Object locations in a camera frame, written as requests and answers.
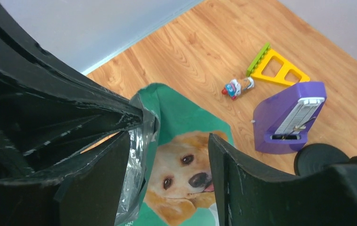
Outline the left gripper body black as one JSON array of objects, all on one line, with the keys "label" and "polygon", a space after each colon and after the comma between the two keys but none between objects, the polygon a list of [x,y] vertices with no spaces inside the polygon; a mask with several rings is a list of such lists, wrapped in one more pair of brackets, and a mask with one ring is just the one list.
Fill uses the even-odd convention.
[{"label": "left gripper body black", "polygon": [[0,4],[0,179],[59,164],[142,118],[126,98],[45,50]]}]

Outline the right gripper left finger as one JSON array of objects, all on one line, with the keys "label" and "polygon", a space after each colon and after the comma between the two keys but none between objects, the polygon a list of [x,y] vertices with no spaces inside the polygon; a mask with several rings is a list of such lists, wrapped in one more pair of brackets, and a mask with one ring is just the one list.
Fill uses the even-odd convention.
[{"label": "right gripper left finger", "polygon": [[0,226],[112,226],[124,182],[130,134],[29,177],[0,179]]}]

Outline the green pet food bag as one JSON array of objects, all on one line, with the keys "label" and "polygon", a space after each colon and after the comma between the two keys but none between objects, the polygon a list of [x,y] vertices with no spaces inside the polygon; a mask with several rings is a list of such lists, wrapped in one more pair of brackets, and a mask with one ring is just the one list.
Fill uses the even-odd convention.
[{"label": "green pet food bag", "polygon": [[219,225],[208,138],[213,133],[232,143],[228,123],[162,83],[140,89],[130,103],[142,109],[144,120],[129,132],[115,224]]}]

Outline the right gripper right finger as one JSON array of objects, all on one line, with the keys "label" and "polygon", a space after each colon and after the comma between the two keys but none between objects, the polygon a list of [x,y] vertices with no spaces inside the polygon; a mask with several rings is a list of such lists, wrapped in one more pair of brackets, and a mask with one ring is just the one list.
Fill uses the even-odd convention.
[{"label": "right gripper right finger", "polygon": [[208,138],[222,226],[357,226],[357,156],[309,176],[292,175]]}]

